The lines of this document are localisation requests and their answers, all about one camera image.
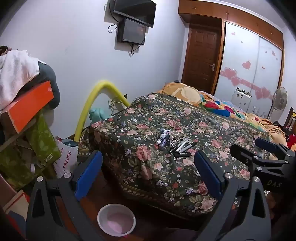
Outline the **black grey marker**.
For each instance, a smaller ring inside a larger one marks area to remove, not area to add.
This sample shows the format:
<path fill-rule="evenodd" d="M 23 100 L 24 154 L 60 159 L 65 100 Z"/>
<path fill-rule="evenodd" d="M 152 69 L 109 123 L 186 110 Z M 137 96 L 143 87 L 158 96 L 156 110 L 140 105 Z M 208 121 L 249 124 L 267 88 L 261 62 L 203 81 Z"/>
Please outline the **black grey marker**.
<path fill-rule="evenodd" d="M 187 145 L 186 147 L 180 149 L 178 151 L 178 153 L 179 154 L 186 153 L 189 149 L 193 148 L 196 144 L 197 144 L 197 142 L 192 142 L 191 144 Z"/>

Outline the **black hair clip box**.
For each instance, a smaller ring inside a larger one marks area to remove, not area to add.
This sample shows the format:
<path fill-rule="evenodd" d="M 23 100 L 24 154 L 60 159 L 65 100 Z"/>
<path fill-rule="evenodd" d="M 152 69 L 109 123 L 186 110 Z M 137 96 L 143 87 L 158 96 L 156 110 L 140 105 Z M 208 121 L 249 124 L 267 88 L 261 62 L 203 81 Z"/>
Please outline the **black hair clip box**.
<path fill-rule="evenodd" d="M 189 150 L 187 150 L 186 152 L 182 152 L 182 153 L 175 152 L 175 153 L 174 153 L 174 157 L 175 157 L 175 158 L 180 158 L 180 157 L 192 157 L 192 156 L 194 156 L 195 153 L 196 153 L 196 150 L 194 150 L 194 149 L 189 149 Z"/>

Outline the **blue white tube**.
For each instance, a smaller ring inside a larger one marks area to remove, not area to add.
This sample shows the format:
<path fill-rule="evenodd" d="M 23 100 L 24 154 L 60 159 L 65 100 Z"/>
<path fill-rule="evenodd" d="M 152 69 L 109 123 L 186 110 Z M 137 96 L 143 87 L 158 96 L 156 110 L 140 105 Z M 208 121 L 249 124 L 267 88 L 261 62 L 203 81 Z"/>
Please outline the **blue white tube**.
<path fill-rule="evenodd" d="M 171 131 L 170 130 L 163 130 L 160 137 L 157 139 L 156 141 L 156 145 L 160 145 L 160 143 L 162 142 L 162 140 L 170 133 Z"/>

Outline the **purple black lipstick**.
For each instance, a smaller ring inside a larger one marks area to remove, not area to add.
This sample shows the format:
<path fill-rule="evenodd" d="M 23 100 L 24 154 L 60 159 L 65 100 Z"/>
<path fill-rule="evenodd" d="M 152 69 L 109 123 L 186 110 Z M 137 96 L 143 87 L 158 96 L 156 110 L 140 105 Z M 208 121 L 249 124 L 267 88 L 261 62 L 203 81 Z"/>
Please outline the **purple black lipstick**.
<path fill-rule="evenodd" d="M 170 138 L 170 135 L 167 134 L 164 139 L 161 141 L 161 143 L 159 144 L 159 150 L 164 150 L 166 148 L 166 145 L 168 143 L 168 140 Z"/>

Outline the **white HotMaxx bag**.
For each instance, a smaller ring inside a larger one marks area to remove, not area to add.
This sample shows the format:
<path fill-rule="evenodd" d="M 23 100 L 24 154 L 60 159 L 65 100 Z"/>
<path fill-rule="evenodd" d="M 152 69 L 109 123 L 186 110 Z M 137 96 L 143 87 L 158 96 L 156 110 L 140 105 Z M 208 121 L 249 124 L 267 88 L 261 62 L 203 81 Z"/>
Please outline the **white HotMaxx bag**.
<path fill-rule="evenodd" d="M 55 137 L 55 141 L 61 156 L 54 162 L 54 170 L 57 178 L 61 178 L 66 172 L 73 172 L 77 167 L 78 144 L 69 138 Z"/>

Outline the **green leaf-pattern bag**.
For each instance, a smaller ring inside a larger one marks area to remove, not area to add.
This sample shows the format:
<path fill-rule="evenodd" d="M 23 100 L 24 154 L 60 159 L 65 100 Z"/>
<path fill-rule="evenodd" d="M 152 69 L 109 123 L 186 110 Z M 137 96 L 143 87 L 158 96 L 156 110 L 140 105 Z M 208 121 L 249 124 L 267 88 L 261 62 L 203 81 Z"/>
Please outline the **green leaf-pattern bag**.
<path fill-rule="evenodd" d="M 18 191 L 38 176 L 57 177 L 54 162 L 61 157 L 43 113 L 38 112 L 25 131 L 1 147 L 1 174 Z"/>

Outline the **white appliance box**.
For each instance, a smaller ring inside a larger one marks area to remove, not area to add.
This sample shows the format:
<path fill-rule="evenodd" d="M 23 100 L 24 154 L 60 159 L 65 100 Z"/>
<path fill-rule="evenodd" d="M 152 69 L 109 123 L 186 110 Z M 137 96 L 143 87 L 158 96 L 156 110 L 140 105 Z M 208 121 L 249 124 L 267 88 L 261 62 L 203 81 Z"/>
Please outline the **white appliance box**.
<path fill-rule="evenodd" d="M 242 109 L 244 112 L 248 111 L 250 106 L 252 96 L 249 92 L 244 89 L 236 88 L 232 96 L 231 102 L 238 108 Z"/>

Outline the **white plastic bowl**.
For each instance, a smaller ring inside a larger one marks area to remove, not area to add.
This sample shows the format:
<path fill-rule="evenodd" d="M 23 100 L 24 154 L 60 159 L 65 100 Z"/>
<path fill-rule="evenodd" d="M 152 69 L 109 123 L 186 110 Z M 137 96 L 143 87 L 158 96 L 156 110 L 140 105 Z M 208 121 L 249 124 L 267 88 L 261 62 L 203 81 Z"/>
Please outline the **white plastic bowl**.
<path fill-rule="evenodd" d="M 107 204 L 97 214 L 101 230 L 113 237 L 124 237 L 135 229 L 137 221 L 133 212 L 122 204 Z"/>

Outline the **orange box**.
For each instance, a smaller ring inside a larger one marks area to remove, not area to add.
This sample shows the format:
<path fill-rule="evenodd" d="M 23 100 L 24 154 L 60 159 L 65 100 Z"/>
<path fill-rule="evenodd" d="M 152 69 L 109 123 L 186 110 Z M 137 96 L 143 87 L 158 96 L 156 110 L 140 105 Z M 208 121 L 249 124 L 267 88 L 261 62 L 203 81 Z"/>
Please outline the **orange box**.
<path fill-rule="evenodd" d="M 4 131 L 10 134 L 20 133 L 53 98 L 49 81 L 43 82 L 22 94 L 1 112 L 1 125 Z"/>

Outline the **teal cloth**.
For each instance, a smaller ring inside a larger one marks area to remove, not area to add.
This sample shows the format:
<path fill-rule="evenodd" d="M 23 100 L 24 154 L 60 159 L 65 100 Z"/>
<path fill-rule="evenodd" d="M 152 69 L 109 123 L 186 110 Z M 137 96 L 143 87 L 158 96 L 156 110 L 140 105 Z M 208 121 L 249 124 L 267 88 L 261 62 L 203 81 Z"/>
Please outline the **teal cloth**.
<path fill-rule="evenodd" d="M 89 118 L 92 123 L 96 123 L 98 121 L 110 118 L 110 115 L 105 113 L 102 108 L 91 108 L 89 110 Z"/>

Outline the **orange colourful blanket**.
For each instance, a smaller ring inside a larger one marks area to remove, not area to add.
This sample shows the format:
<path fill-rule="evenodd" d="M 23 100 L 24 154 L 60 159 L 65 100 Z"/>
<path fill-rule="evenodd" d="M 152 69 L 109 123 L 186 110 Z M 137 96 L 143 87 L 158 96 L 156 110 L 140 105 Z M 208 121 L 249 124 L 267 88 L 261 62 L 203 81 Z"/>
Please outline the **orange colourful blanket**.
<path fill-rule="evenodd" d="M 265 118 L 244 112 L 229 101 L 220 101 L 207 92 L 196 90 L 194 87 L 183 83 L 171 82 L 166 84 L 158 93 L 171 95 L 191 105 L 203 107 L 217 115 L 243 121 L 258 130 L 267 132 L 272 142 L 287 145 L 285 133 L 280 127 L 273 125 Z"/>

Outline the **brown wooden door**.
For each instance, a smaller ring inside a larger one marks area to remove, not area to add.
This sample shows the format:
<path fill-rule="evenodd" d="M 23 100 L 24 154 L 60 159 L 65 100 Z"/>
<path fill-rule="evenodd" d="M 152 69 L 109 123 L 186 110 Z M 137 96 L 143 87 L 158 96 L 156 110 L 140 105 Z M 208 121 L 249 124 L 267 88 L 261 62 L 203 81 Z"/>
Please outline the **brown wooden door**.
<path fill-rule="evenodd" d="M 190 25 L 182 83 L 211 93 L 218 65 L 221 37 L 222 30 L 219 27 Z"/>

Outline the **white towel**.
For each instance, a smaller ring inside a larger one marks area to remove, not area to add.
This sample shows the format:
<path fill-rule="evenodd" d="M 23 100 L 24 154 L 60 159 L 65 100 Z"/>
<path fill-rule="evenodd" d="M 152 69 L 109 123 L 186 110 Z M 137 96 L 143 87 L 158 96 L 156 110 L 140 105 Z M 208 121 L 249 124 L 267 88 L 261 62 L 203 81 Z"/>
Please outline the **white towel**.
<path fill-rule="evenodd" d="M 39 74 L 39 59 L 29 56 L 27 51 L 11 50 L 2 55 L 1 109 L 9 105 L 20 89 Z"/>

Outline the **lower black monitor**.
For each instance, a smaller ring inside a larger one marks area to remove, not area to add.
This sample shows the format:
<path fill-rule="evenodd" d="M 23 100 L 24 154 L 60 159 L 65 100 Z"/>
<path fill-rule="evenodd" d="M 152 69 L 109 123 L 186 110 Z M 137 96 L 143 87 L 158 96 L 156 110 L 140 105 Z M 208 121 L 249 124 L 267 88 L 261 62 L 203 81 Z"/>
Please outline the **lower black monitor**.
<path fill-rule="evenodd" d="M 118 24 L 116 41 L 138 46 L 145 44 L 146 26 L 134 20 L 124 18 Z"/>

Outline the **black monitor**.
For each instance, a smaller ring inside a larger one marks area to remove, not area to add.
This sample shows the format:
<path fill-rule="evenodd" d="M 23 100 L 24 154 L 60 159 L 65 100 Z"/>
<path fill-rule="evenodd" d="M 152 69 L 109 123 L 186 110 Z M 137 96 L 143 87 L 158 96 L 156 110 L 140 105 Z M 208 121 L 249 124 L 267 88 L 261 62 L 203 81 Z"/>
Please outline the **black monitor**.
<path fill-rule="evenodd" d="M 138 21 L 148 27 L 154 27 L 156 3 L 149 0 L 116 0 L 113 1 L 113 12 Z"/>
<path fill-rule="evenodd" d="M 118 24 L 116 41 L 138 46 L 145 44 L 146 26 L 134 20 L 124 18 Z"/>

